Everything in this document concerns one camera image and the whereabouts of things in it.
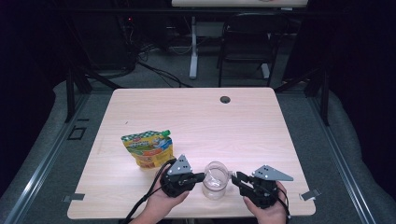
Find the gray carpet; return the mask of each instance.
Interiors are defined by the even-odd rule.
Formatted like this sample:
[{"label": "gray carpet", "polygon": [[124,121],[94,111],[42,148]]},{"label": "gray carpet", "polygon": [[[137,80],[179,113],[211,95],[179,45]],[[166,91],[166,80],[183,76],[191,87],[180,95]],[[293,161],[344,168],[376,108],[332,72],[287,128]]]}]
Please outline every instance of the gray carpet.
[{"label": "gray carpet", "polygon": [[[282,69],[288,59],[290,46],[292,46],[292,40],[286,39],[278,57],[275,86],[280,84]],[[193,87],[216,87],[218,77],[216,49],[216,41],[213,43],[208,41],[206,45],[203,44],[200,47],[198,78],[195,80],[188,77],[190,53],[178,54],[172,50],[169,52],[154,50],[148,55],[142,55],[142,58],[147,58],[144,63],[168,71]],[[177,87],[175,82],[170,81],[167,84],[161,77],[140,65],[131,74],[111,80],[126,88]],[[117,220],[70,220],[66,215],[69,203],[63,202],[64,196],[75,191],[112,92],[110,88],[94,79],[90,79],[90,82],[93,86],[90,95],[81,96],[76,91],[80,102],[86,100],[86,104],[76,114],[75,121],[69,124],[77,128],[85,128],[86,131],[80,140],[67,140],[70,132],[65,135],[65,139],[59,145],[60,152],[55,163],[45,176],[44,184],[35,195],[33,202],[29,204],[26,214],[20,218],[22,223],[118,223]],[[57,93],[57,101],[49,120],[25,164],[0,200],[0,222],[6,222],[11,209],[14,208],[35,169],[46,153],[53,148],[56,137],[64,128],[65,84],[61,83],[54,90]],[[315,200],[317,212],[313,216],[294,217],[290,223],[362,223],[346,188],[345,180],[334,163],[329,140],[322,129],[321,121],[316,116],[318,111],[312,106],[313,103],[315,104],[315,99],[305,98],[299,86],[287,93],[278,94],[277,98],[303,166],[308,186],[322,192],[322,195]],[[332,94],[329,109],[332,133],[346,158],[348,167],[361,187],[376,223],[395,223],[395,202],[374,182],[370,172],[361,162],[356,134],[341,104]]]}]

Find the clear plastic cup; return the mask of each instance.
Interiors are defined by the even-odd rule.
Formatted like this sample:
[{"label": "clear plastic cup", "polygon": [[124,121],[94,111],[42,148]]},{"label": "clear plastic cup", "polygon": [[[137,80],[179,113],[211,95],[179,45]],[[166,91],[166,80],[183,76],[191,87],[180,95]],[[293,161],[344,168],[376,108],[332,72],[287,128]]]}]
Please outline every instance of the clear plastic cup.
[{"label": "clear plastic cup", "polygon": [[230,172],[227,167],[219,161],[212,161],[205,168],[202,192],[206,198],[218,200],[224,196],[229,180]]}]

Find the chair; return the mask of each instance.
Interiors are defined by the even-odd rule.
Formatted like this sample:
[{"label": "chair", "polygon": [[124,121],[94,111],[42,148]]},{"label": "chair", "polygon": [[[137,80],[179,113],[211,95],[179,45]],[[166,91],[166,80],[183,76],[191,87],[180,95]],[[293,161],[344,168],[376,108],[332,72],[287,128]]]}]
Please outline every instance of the chair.
[{"label": "chair", "polygon": [[277,13],[239,13],[223,26],[218,58],[219,87],[223,80],[223,62],[271,64],[267,86],[270,86],[279,42],[289,26],[288,19]]}]

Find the yellow package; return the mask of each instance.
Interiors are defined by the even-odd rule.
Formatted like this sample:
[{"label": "yellow package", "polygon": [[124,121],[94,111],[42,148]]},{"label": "yellow package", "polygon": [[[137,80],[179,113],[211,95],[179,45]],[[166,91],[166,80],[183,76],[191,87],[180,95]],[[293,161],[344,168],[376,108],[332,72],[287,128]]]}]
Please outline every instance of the yellow package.
[{"label": "yellow package", "polygon": [[137,165],[142,168],[162,166],[166,161],[174,158],[173,143],[169,137],[170,131],[147,131],[125,135],[121,138],[126,149],[135,158]]}]

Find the human hand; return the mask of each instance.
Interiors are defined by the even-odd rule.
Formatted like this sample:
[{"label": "human hand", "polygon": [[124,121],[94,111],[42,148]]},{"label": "human hand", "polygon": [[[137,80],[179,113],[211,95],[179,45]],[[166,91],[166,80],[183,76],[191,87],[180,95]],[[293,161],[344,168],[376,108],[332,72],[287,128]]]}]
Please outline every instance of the human hand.
[{"label": "human hand", "polygon": [[[160,179],[164,173],[164,170],[166,170],[166,168],[163,169],[163,172],[155,183],[153,190],[161,187]],[[172,208],[182,203],[187,198],[189,193],[189,191],[184,191],[176,198],[172,198],[167,196],[162,189],[157,190],[148,197],[146,207],[143,209],[142,213],[140,213],[136,218],[134,218],[134,220],[132,220],[132,222],[130,222],[130,224],[155,224],[159,222],[171,212]]]},{"label": "human hand", "polygon": [[[286,194],[286,189],[283,185],[276,181],[276,185],[279,189],[282,189]],[[279,191],[278,197],[282,202],[286,201],[286,196]],[[259,224],[285,224],[286,223],[286,211],[280,202],[276,202],[273,206],[261,209],[256,206],[248,197],[244,197],[244,202],[247,209],[257,218]]]}]

